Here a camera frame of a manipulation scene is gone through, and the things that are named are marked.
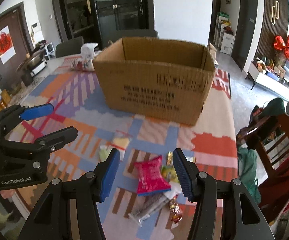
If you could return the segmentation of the clear red-edged snack packet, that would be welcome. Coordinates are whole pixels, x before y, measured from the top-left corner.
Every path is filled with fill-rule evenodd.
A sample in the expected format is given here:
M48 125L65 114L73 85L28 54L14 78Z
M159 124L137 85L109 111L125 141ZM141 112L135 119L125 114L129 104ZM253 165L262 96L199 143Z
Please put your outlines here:
M121 151L125 151L129 146L130 142L132 141L132 138L133 136L129 133L116 130L115 134L113 135L113 139L110 142L110 145Z

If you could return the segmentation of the red gold candy wrapper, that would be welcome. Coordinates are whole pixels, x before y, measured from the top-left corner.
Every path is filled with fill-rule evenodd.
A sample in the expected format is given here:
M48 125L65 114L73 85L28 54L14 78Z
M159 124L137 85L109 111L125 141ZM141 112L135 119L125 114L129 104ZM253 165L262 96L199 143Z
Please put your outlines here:
M181 219L182 219L182 210L177 202L177 197L178 195L176 195L175 197L173 197L169 203L168 203L168 206L169 206L169 211L170 211L170 214L171 214L171 221L174 223L174 224L177 224Z

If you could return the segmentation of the small green candy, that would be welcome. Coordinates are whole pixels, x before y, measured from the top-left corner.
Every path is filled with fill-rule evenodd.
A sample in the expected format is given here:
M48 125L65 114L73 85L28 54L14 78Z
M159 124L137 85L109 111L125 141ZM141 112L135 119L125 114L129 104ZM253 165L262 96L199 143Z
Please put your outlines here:
M99 151L98 151L100 162L106 161L111 150L112 150L111 145L100 145Z

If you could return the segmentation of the electric cooking pot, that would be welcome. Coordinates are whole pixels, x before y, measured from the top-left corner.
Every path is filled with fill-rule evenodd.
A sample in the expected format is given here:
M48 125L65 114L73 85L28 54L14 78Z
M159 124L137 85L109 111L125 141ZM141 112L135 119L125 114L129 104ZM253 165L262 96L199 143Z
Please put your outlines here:
M47 65L44 56L44 49L39 49L23 61L16 69L20 75L21 81L26 87L34 81L34 76L39 74Z

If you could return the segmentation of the clear long snack packet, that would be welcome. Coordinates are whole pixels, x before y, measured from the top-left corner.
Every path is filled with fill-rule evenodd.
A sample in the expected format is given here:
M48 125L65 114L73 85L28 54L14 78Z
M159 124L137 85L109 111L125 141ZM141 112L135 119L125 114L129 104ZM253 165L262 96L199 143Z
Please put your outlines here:
M129 218L131 218L138 226L142 227L142 224L146 219L161 210L168 202L169 198L162 193L152 195L140 209L129 213Z

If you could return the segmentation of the colourful patterned tablecloth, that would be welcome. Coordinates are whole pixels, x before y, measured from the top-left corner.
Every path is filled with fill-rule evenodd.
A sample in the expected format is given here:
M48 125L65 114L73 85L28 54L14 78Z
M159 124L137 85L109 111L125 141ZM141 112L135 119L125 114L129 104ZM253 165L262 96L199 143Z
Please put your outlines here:
M136 193L135 162L158 155L166 158L180 148L192 157L198 169L218 180L236 178L237 150L231 107L231 81L228 72L218 69L204 109L194 126L154 119L109 109L95 73L73 71L74 57L48 61L31 88L23 91L22 105L51 103L54 113L24 121L9 135L10 140L33 142L42 135L73 126L74 142L53 153L49 159L49 179L77 179L92 171L99 162L99 150L116 135L130 140L112 186L98 210L107 239L186 239L195 205L179 196L183 217L174 224L167 208L153 214L142 225L129 218L146 201Z

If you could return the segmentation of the pink snack packet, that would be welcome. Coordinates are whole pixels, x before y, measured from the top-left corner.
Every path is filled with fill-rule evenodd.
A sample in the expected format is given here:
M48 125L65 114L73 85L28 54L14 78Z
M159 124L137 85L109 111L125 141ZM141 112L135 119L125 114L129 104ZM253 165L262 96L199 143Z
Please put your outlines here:
M161 155L143 162L136 162L134 166L138 171L138 196L149 196L171 190L171 185L161 175Z

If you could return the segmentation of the red paper door poster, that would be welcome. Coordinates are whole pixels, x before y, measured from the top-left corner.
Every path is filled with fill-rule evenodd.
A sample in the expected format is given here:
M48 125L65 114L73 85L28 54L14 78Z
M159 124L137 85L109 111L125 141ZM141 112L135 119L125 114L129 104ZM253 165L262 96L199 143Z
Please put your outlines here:
M15 54L16 51L7 25L0 30L0 59L2 64L9 61Z

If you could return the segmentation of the floral tissue pack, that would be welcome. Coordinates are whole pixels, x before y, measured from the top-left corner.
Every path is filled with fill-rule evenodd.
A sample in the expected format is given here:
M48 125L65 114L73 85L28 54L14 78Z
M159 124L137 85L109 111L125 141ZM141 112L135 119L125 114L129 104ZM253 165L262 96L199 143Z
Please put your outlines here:
M71 64L72 70L82 71L82 72L94 72L95 68L93 66L93 59L96 57L97 53L95 48L98 43L85 43L81 46L80 53L81 57L75 59Z

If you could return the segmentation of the red wooden chair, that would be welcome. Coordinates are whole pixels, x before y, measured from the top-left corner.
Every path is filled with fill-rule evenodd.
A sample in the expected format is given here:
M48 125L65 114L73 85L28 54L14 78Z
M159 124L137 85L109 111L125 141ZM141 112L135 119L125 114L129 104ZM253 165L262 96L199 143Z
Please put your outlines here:
M260 183L259 207L268 222L289 210L289 115L265 116L242 128L236 142L255 150L268 177Z

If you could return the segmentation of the brown cardboard box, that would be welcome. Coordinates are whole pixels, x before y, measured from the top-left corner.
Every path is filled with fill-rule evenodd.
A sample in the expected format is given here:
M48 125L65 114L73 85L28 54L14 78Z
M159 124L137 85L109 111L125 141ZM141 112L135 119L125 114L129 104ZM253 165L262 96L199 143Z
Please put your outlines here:
M93 59L111 109L194 126L212 87L215 66L201 44L124 37Z

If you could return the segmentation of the black glass door cabinet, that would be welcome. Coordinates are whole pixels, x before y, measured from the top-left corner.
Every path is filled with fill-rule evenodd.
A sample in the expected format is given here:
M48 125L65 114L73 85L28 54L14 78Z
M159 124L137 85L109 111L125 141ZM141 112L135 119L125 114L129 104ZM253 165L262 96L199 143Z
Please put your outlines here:
M100 48L123 33L154 31L153 0L52 0L61 41L82 37Z

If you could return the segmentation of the white shelf unit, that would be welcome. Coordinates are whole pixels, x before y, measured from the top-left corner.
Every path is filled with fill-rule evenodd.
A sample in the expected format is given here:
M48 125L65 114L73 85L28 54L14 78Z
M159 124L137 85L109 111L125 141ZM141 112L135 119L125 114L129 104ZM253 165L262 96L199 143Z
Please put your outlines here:
M224 54L231 55L233 48L233 30L228 14L218 12L215 23L213 42L216 48Z

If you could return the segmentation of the red bow decoration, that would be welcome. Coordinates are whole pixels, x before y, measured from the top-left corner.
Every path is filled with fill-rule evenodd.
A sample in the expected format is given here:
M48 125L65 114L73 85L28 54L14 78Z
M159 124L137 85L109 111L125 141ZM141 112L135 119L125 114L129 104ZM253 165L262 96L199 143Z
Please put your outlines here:
M285 58L289 61L289 35L286 42L283 37L275 36L273 47L278 51L283 51Z

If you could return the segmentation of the gold wall ornament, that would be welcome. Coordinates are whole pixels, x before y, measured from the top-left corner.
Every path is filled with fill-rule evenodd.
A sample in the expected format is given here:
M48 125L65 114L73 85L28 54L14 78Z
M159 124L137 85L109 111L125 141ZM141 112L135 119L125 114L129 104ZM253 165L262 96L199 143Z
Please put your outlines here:
M271 7L271 24L275 25L276 21L279 20L280 15L280 4L279 1L275 1L274 5Z

